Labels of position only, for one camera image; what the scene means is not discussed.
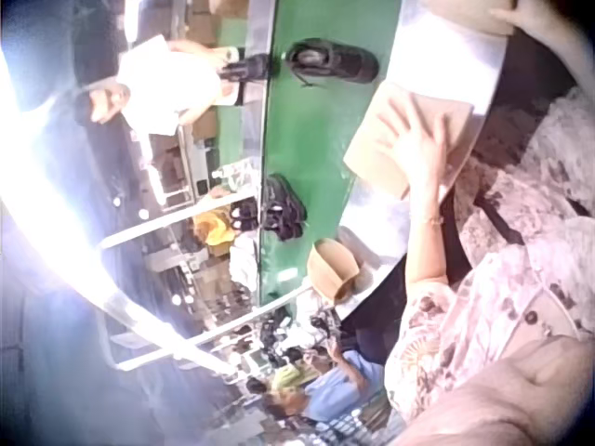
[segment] wrist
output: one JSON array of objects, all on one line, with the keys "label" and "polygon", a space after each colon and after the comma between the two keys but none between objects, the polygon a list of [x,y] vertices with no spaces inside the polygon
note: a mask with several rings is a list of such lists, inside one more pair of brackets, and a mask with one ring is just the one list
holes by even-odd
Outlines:
[{"label": "wrist", "polygon": [[434,218],[439,216],[438,183],[424,187],[412,186],[409,194],[409,213],[412,217]]}]

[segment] cardboard sheet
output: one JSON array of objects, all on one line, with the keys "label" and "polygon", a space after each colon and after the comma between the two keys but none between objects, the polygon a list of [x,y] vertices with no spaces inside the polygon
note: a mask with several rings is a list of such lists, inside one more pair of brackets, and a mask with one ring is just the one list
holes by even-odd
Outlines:
[{"label": "cardboard sheet", "polygon": [[437,16],[482,33],[512,35],[514,27],[489,13],[492,8],[513,9],[515,0],[422,0]]},{"label": "cardboard sheet", "polygon": [[[405,116],[403,98],[406,94],[406,90],[388,81],[378,87],[343,158],[355,175],[400,199],[408,191],[408,181],[404,172],[384,150],[394,147],[397,140],[398,136],[391,131],[390,121],[395,109],[402,117]],[[413,98],[428,130],[431,130],[437,114],[446,114],[449,150],[453,150],[471,115],[472,106],[465,102],[416,94]]]}]

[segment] cardboard box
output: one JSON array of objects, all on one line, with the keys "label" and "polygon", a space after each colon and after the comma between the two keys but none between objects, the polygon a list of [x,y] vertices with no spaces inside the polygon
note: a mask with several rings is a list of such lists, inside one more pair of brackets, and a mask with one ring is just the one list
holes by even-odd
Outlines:
[{"label": "cardboard box", "polygon": [[215,138],[217,136],[217,112],[211,108],[192,125],[192,136],[194,139]]},{"label": "cardboard box", "polygon": [[186,38],[205,46],[217,43],[217,20],[205,14],[192,14],[188,17]]},{"label": "cardboard box", "polygon": [[211,14],[226,19],[247,19],[248,0],[210,0]]},{"label": "cardboard box", "polygon": [[210,14],[209,0],[192,0],[192,14]]}]

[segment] table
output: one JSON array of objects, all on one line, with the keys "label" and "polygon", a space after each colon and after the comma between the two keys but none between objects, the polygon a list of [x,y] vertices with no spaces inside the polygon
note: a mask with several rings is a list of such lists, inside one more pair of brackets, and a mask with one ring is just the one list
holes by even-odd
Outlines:
[{"label": "table", "polygon": [[[474,106],[461,143],[449,155],[463,165],[479,136],[496,92],[508,39],[476,33],[434,16],[419,0],[402,0],[387,80],[418,94],[456,99]],[[441,199],[458,172],[447,169]],[[336,306],[345,319],[380,285],[407,251],[407,201],[356,179],[343,211],[338,238],[364,263],[371,280]]]}]

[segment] black shoe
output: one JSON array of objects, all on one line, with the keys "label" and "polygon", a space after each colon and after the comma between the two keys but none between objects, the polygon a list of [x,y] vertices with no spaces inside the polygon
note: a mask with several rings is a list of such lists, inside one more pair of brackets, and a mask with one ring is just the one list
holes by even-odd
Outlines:
[{"label": "black shoe", "polygon": [[267,178],[265,204],[267,214],[281,214],[282,219],[288,222],[302,222],[308,218],[306,206],[280,174],[272,174]]},{"label": "black shoe", "polygon": [[258,218],[256,200],[248,200],[232,204],[230,217],[234,220],[249,220]]},{"label": "black shoe", "polygon": [[246,232],[247,230],[255,230],[256,228],[258,228],[258,221],[255,218],[244,220],[232,220],[231,227],[235,230]]},{"label": "black shoe", "polygon": [[301,227],[300,223],[288,222],[280,215],[270,213],[266,215],[262,228],[274,232],[281,242],[298,239],[304,235],[304,229]]},{"label": "black shoe", "polygon": [[369,84],[376,79],[379,70],[378,60],[369,51],[324,39],[305,39],[293,44],[285,61],[302,81],[301,76],[333,76]]},{"label": "black shoe", "polygon": [[226,65],[219,71],[219,77],[230,82],[262,81],[269,77],[269,64],[268,54],[255,54]]}]

